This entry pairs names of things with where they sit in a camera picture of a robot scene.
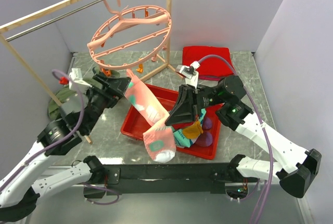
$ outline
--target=white wall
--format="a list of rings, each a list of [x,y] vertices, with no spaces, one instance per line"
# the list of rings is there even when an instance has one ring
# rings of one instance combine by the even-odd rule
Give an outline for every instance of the white wall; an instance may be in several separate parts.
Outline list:
[[[278,130],[322,153],[306,197],[316,223],[332,223],[332,0],[284,0],[255,59]]]
[[[43,7],[45,4],[41,0],[0,0],[0,25]],[[24,28],[10,31],[6,37],[22,30]],[[52,90],[59,88],[51,69],[67,71],[70,52],[55,25],[10,43]],[[48,101],[49,96],[41,86],[0,44],[0,178],[23,158],[49,122]]]
[[[53,4],[61,0],[46,0]],[[92,0],[84,0],[71,9]],[[256,51],[264,33],[278,10],[282,0],[173,0],[172,49],[181,50],[186,45],[226,46],[231,50]],[[153,4],[165,7],[165,0],[122,0],[122,8]],[[115,7],[115,0],[110,0]],[[87,51],[86,43],[97,28],[110,18],[103,3],[63,19],[57,23],[71,51]],[[144,32],[132,28],[115,35],[113,45],[140,37]],[[136,50],[148,50],[156,43],[134,46]]]

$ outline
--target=robotic arm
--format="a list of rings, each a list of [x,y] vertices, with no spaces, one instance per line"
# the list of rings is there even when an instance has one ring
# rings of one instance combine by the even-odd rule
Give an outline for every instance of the robotic arm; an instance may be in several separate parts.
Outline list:
[[[83,93],[84,116],[78,129],[82,136],[90,134],[105,108],[112,108],[117,104],[131,81],[129,77],[110,78],[96,73],[93,79],[101,84],[96,87],[82,80],[80,69],[72,69],[70,77]],[[37,152],[63,139],[77,124],[81,111],[78,95],[71,96],[59,109],[58,119],[46,126],[27,155],[0,180],[0,221],[18,221],[31,214],[37,204],[50,196],[72,185],[97,183],[104,178],[106,172],[99,159],[88,156],[69,170],[37,180],[46,169],[82,141],[74,133],[60,145],[33,157]]]
[[[268,152],[262,128],[265,127],[276,160],[273,166],[273,182],[293,195],[302,198],[319,171],[322,155],[315,149],[310,151],[291,142],[265,122],[260,124],[258,116],[241,99],[246,95],[244,85],[235,75],[222,78],[214,87],[198,85],[198,62],[191,66],[178,66],[185,76],[185,85],[179,87],[177,102],[165,124],[193,122],[201,109],[221,104],[216,111],[221,123],[233,131],[251,139]],[[256,177],[268,180],[270,163],[236,155],[229,164],[229,173],[234,177]]]

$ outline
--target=table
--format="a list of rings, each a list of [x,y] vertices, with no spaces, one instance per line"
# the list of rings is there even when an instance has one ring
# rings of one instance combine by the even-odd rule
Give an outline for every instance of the table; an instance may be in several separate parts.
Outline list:
[[[131,60],[137,60],[144,57],[147,52],[142,51],[126,51],[117,52],[117,56],[112,54],[104,57],[105,62],[112,59],[112,64],[129,63]],[[267,103],[267,99],[262,87],[254,57],[249,51],[238,51],[231,53],[233,65],[247,87],[249,93],[257,104],[260,114],[264,121],[274,127],[272,115]],[[182,63],[182,52],[171,52],[171,65],[176,67]],[[73,68],[81,68],[82,75],[92,77],[92,68],[96,64],[87,52],[75,53],[71,63]],[[160,66],[159,62],[146,61],[144,63],[143,76]],[[125,75],[125,71],[120,71],[121,75]],[[164,69],[154,77],[146,81],[148,84],[164,87],[167,89],[178,90],[182,81],[179,77],[169,69]],[[200,84],[213,86],[214,81],[199,81]],[[251,106],[248,97],[243,98],[243,102]],[[74,160],[83,160],[88,155],[97,156],[103,164],[153,164],[144,143],[135,139],[131,139],[120,133],[120,128],[127,115],[131,104],[125,98],[121,99],[112,109],[106,109],[98,120],[95,128],[91,132],[91,139],[94,142],[90,145],[85,140],[73,148],[62,160],[55,165],[70,165]],[[221,126],[219,144],[214,160],[205,160],[184,153],[177,152],[176,156],[169,163],[185,164],[185,163],[227,163],[236,154],[244,154],[254,159],[269,161],[269,156],[259,146],[247,139],[246,137],[233,132],[225,126]]]

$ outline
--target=wooden frame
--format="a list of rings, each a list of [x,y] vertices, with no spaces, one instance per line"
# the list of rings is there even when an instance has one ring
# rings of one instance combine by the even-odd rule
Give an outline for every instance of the wooden frame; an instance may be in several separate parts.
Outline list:
[[[26,68],[26,70],[36,79],[38,83],[43,87],[43,89],[46,91],[46,93],[60,106],[61,102],[59,99],[54,95],[54,93],[51,91],[51,89],[44,83],[44,81],[38,76],[38,74],[32,69],[32,67],[23,59],[23,57],[15,50],[15,48],[5,39],[3,36],[4,33],[15,29],[17,27],[20,27],[24,24],[27,24],[33,20],[39,19],[43,16],[49,15],[53,12],[56,12],[64,7],[67,7],[69,5],[72,5],[76,2],[79,2],[81,0],[64,0],[61,2],[58,2],[56,4],[53,4],[49,7],[46,7],[44,9],[41,9],[39,11],[36,11],[32,14],[29,14],[27,16],[24,16],[22,18],[19,18],[17,20],[14,20],[12,22],[9,22],[7,24],[0,26],[0,42],[4,44],[4,46],[10,51],[10,53],[23,65],[23,67]],[[166,9],[171,14],[171,7],[172,7],[172,0],[166,0]],[[166,58],[165,60],[160,56],[157,55],[157,57],[163,62],[163,65],[159,66],[155,70],[151,71],[150,73],[146,74],[141,78],[142,81],[145,81],[152,76],[156,75],[160,71],[162,71],[165,68],[170,68],[172,71],[175,71],[175,69],[170,65],[170,39],[166,44]],[[89,137],[86,137],[87,141],[89,143],[92,143]]]

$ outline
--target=red plastic tray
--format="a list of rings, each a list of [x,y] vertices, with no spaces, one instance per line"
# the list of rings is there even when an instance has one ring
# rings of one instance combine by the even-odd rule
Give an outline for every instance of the red plastic tray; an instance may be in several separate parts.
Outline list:
[[[178,91],[169,90],[149,84],[147,84],[147,86],[161,102],[161,104],[165,107],[165,109],[167,111],[171,111],[177,101]],[[221,127],[221,122],[215,115],[215,111],[218,110],[220,107],[221,105],[216,105],[206,108],[206,116],[208,116],[213,122],[213,127],[209,130],[209,132],[213,135],[213,144],[208,147],[200,147],[194,143],[190,148],[177,147],[177,151],[201,157],[204,159],[214,159],[216,155],[217,143],[219,142],[219,134]],[[151,126],[141,116],[141,114],[133,106],[131,106],[124,120],[124,123],[121,126],[120,132],[129,137],[143,140],[143,133],[146,132],[150,127]]]

